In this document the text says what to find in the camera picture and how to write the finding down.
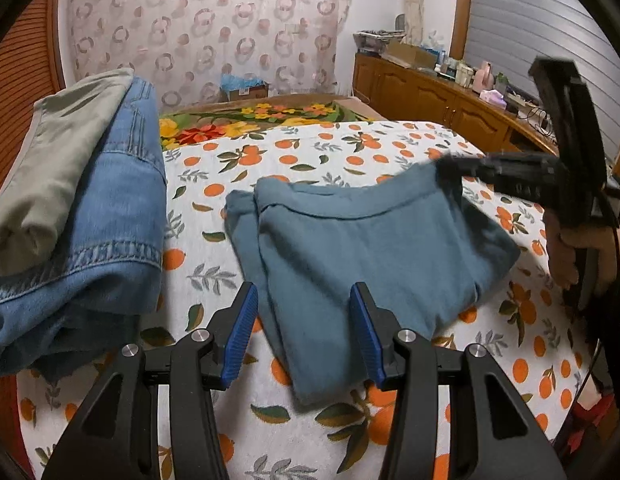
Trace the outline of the person's right hand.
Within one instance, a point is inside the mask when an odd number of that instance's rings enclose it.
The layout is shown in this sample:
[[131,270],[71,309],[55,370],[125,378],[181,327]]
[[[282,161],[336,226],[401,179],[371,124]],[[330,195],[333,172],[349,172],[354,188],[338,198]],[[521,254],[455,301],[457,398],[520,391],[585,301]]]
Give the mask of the person's right hand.
[[620,274],[620,227],[616,232],[602,226],[566,228],[549,209],[544,211],[543,221],[550,274],[558,286],[568,289],[579,282],[578,249],[594,249],[598,253],[597,292],[604,292],[616,281]]

